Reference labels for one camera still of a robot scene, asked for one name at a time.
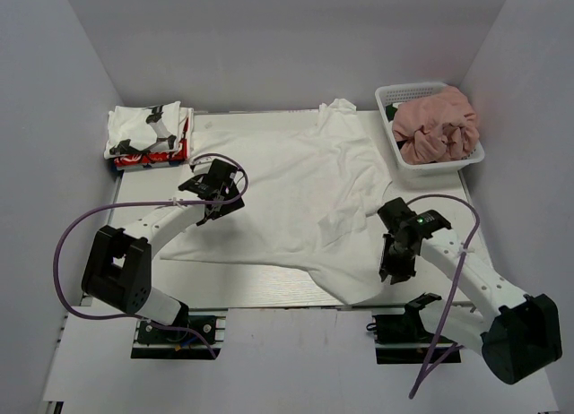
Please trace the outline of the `white plastic basket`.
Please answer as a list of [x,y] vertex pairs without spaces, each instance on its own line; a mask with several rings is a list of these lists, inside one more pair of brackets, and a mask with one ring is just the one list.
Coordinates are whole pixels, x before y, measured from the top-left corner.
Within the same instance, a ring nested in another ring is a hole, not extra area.
[[399,150],[399,143],[394,139],[391,120],[387,117],[386,107],[403,104],[413,99],[427,98],[443,91],[447,85],[443,82],[418,82],[381,86],[375,90],[375,99],[382,117],[385,134],[394,155],[398,171],[403,177],[431,177],[456,173],[457,171],[483,161],[485,152],[478,142],[467,157],[450,162],[411,165],[404,161]]

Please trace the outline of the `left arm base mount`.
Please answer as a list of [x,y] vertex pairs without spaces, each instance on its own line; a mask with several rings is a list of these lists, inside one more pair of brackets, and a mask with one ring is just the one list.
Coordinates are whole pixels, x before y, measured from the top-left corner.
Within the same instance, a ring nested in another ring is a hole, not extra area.
[[226,327],[226,310],[192,310],[187,327],[200,334],[211,346],[211,352],[192,332],[160,330],[149,320],[136,326],[131,359],[215,360],[222,348]]

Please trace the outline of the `dark green t-shirt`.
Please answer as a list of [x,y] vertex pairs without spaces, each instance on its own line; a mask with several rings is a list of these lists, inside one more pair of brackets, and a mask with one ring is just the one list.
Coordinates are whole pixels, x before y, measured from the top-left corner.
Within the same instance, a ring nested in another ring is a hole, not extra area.
[[[396,112],[398,111],[399,107],[402,105],[401,102],[395,102],[392,103],[390,105],[386,105],[385,106],[385,114],[387,116],[387,120],[389,122],[389,124],[392,124],[395,116],[396,116]],[[404,141],[398,141],[396,140],[396,144],[399,150],[402,149],[402,147],[404,146]]]

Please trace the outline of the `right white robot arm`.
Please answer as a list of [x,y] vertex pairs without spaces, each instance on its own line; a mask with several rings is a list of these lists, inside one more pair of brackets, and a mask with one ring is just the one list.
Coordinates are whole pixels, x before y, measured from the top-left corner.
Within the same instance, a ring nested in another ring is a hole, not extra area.
[[379,266],[383,281],[410,280],[417,259],[451,281],[447,298],[423,293],[406,303],[402,314],[377,315],[368,327],[379,344],[428,344],[419,381],[443,361],[433,356],[442,338],[453,343],[448,353],[465,348],[480,355],[505,384],[561,358],[558,307],[547,295],[531,296],[501,277],[438,211],[417,213],[396,198],[379,208],[378,216],[387,229]]

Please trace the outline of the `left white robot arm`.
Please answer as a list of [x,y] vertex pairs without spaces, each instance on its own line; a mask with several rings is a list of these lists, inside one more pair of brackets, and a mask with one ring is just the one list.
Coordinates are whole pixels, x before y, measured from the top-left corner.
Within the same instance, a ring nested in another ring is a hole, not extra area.
[[172,239],[193,226],[217,220],[244,206],[235,177],[248,181],[242,167],[213,156],[198,174],[178,186],[167,202],[153,203],[144,217],[95,235],[83,274],[82,290],[126,315],[150,320],[169,341],[189,331],[189,307],[152,286],[152,261]]

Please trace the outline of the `folded white printed t-shirt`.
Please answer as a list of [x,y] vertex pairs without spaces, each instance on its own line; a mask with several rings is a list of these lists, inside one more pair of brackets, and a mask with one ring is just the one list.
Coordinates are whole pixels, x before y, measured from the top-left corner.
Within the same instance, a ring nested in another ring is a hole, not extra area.
[[116,106],[109,111],[103,156],[109,160],[183,151],[192,114],[180,101],[142,108]]

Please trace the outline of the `white cartoon print t-shirt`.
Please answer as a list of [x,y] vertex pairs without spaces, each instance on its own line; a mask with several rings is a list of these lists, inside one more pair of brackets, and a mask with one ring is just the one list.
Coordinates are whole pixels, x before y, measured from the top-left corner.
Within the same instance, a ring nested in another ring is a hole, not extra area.
[[219,153],[246,170],[244,205],[186,229],[162,258],[299,269],[347,305],[382,291],[381,245],[368,219],[391,176],[350,101],[322,105],[304,130],[198,130],[191,147],[194,156]]

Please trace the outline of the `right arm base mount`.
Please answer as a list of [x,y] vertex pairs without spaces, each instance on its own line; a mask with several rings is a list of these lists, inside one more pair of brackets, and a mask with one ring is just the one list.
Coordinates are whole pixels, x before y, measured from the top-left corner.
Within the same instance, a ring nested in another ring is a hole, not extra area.
[[372,316],[366,332],[374,337],[378,365],[421,365],[433,334],[427,332],[420,311],[441,300],[436,294],[422,294],[404,305],[401,313],[379,313]]

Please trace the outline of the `pink t-shirt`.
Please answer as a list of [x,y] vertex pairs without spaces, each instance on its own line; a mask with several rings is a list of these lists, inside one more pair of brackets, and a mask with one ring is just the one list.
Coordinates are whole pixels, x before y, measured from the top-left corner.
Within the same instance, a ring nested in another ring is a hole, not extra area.
[[427,98],[403,103],[392,123],[394,139],[411,165],[467,157],[479,142],[479,120],[467,96],[454,86]]

